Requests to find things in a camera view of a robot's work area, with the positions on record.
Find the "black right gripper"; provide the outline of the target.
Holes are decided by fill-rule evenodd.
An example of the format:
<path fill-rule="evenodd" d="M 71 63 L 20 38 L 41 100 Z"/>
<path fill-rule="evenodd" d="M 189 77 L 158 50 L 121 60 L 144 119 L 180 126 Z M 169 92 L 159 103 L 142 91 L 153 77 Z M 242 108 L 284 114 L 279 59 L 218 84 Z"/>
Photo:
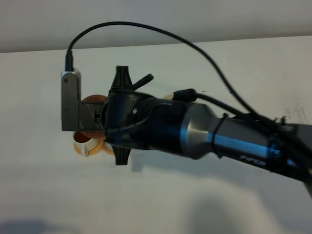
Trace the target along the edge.
<path fill-rule="evenodd" d="M 89 138 L 112 146 L 116 165 L 127 165 L 131 149 L 155 149 L 158 143 L 158 101 L 136 92 L 128 66 L 117 66 L 103 104 L 79 103 L 79 129 Z"/>

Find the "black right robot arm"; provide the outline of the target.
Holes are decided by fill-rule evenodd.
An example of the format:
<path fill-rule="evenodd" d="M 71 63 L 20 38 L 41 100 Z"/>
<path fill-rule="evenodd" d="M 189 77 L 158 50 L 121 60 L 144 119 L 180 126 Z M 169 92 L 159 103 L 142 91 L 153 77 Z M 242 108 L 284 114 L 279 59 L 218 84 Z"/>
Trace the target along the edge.
<path fill-rule="evenodd" d="M 132 149 L 156 150 L 198 160 L 208 153 L 229 157 L 303 182 L 312 187 L 312 128 L 226 110 L 217 117 L 193 89 L 171 100 L 140 93 L 147 75 L 132 83 L 128 67 L 118 66 L 105 101 L 79 104 L 79 128 L 103 132 L 116 164 L 125 165 Z"/>

